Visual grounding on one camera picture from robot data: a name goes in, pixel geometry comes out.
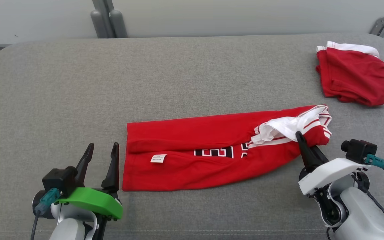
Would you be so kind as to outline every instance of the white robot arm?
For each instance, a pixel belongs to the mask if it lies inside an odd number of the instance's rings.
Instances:
[[[308,147],[300,132],[296,136],[305,164],[299,187],[318,203],[327,237],[331,228],[336,240],[384,240],[384,209],[368,192],[369,179],[363,172],[372,165],[384,169],[384,160],[374,156],[377,146],[345,141],[346,158],[328,161],[318,147]]]

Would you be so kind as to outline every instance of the red jersey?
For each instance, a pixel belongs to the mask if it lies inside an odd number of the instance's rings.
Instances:
[[[297,131],[310,146],[327,144],[327,109],[316,105],[129,123],[122,189],[201,189],[260,176],[300,155]]]

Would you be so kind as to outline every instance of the clothing label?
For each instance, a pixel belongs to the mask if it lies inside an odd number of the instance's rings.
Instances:
[[[157,154],[157,155],[154,155],[151,159],[151,163],[163,163],[164,162],[164,158],[165,158],[166,154]]]

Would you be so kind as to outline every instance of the red shorts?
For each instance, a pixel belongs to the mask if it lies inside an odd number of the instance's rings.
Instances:
[[[318,51],[321,85],[326,97],[367,106],[384,104],[384,62],[359,51],[327,47]]]
[[[325,109],[303,124],[302,129],[271,130],[269,139],[264,136],[265,140],[260,142],[251,140],[260,138],[259,131],[266,130],[259,126],[270,124],[270,120],[282,119],[294,124],[296,117],[317,107]],[[326,106],[318,105],[129,123],[122,189],[201,189],[254,178],[300,155],[294,137],[285,137],[291,132],[301,131],[309,146],[327,144],[331,132],[326,126],[330,120]],[[152,157],[159,154],[166,154],[163,163],[151,162]]]

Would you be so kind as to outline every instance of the gray cushion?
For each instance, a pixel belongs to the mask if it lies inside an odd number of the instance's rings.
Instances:
[[[316,46],[326,41],[370,45],[384,60],[384,39],[361,33],[63,40],[2,50],[0,239],[28,238],[41,178],[76,165],[90,142],[85,185],[99,187],[113,142],[125,152],[128,122],[327,104],[333,135],[321,149],[329,159],[344,156],[340,144],[351,138],[378,144],[384,158],[384,106],[323,97]],[[302,167],[298,158],[205,190],[120,191],[124,216],[105,239],[324,239],[317,204],[297,184]],[[384,172],[368,175],[384,206]],[[36,239],[55,224],[40,219]]]

